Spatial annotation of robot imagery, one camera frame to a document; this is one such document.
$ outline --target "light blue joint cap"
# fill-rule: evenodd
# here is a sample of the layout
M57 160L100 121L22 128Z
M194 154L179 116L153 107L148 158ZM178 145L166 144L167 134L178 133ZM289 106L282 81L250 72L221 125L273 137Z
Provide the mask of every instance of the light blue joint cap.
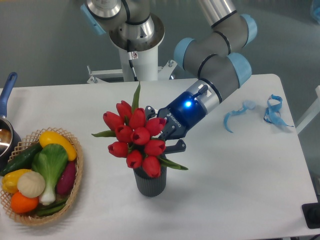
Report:
M176 47L174 49L173 59L183 69L185 69L184 68L184 58L185 58L186 50L187 50L189 44L193 40L194 39L191 37L184 38L176 45Z
M250 15L241 14L240 16L244 18L244 20L246 21L246 24L248 25L248 40L246 41L246 44L245 44L247 45L257 36L258 27L257 27L256 21Z
M89 10L87 9L86 5L82 5L80 7L81 11L84 13L90 27L94 30L97 35L106 34L106 31L99 25L99 23L95 20L95 18L91 15Z
M251 77L252 69L248 60L240 53L233 52L227 56L238 76L239 88Z

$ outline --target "saucepan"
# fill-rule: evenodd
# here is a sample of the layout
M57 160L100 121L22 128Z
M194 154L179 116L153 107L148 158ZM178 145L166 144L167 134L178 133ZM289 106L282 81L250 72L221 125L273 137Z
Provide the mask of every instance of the saucepan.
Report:
M0 95L0 171L7 165L12 151L21 141L21 138L7 120L8 99L17 77L18 75L15 72L9 74Z

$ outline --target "tulip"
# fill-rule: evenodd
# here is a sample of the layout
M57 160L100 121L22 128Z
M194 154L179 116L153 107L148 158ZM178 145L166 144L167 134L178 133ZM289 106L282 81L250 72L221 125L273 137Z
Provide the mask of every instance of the tulip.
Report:
M119 125L125 124L125 121L119 115L110 111L103 114L103 120L111 131L114 131Z
M142 162L142 168L151 178L158 178L161 175L161 165L155 156L148 156Z
M132 116L132 108L126 101L121 101L121 103L117 103L115 105L120 117L125 120L125 116L128 117L128 119Z
M136 169L142 165L142 154L138 150L133 150L126 157L128 168Z
M144 152L148 156L158 156L166 149L166 143L162 140L150 140L144 146Z
M145 127L139 127L131 134L131 140L134 144L145 145L150 140L150 133Z
M125 158L128 155L128 145L125 142L115 141L108 146L109 153L117 158Z
M129 126L132 129L137 129L140 127L144 127L146 124L146 115L145 115L145 110L143 108L137 108L134 110L130 121L129 121Z
M145 128L149 130L151 136L156 136L164 129L166 123L164 118L156 117L147 121Z
M124 143L131 143L131 134L132 134L133 130L131 129L131 127L126 126L126 125L119 125L116 129L115 129L115 136L116 139L119 140L119 142L124 142Z

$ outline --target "red potato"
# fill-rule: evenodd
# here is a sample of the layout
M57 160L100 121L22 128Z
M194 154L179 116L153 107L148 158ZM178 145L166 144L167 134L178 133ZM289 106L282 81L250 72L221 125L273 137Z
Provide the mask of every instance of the red potato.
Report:
M63 171L58 183L56 184L56 193L59 195L67 195L74 186L76 179L76 163L69 161Z

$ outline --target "woven basket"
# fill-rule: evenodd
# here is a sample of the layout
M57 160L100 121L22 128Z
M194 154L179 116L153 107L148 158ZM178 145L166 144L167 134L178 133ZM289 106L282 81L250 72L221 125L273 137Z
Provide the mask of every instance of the woven basket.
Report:
M1 190L0 201L1 201L1 204L3 205L3 208L5 209L5 213L15 222L22 223L27 226L39 226L39 225L47 224L49 222L57 220L63 214L65 214L76 199L76 196L80 187L82 173L83 173L84 161L83 161L82 147L78 139L74 135L72 135L70 132L66 130L63 130L62 128L58 129L58 128L49 127L48 129L37 130L36 132L32 132L30 135L27 135L26 138L22 139L22 141L18 143L18 146L14 148L14 151L12 152L9 158L9 161L11 161L16 155L20 154L20 152L22 152L24 149L36 144L39 141L39 136L45 131L54 131L61 134L66 139L68 139L69 142L75 147L75 150L77 152L77 158L75 160L76 161L75 162L76 163L75 164L76 165L75 181L74 181L74 185L71 193L69 194L69 196L67 196L68 199L65 203L65 207L53 215L43 216L43 217L39 217L36 215L14 213L10 207L12 194ZM65 197L66 196L60 196L60 195L56 196L57 200L64 199Z

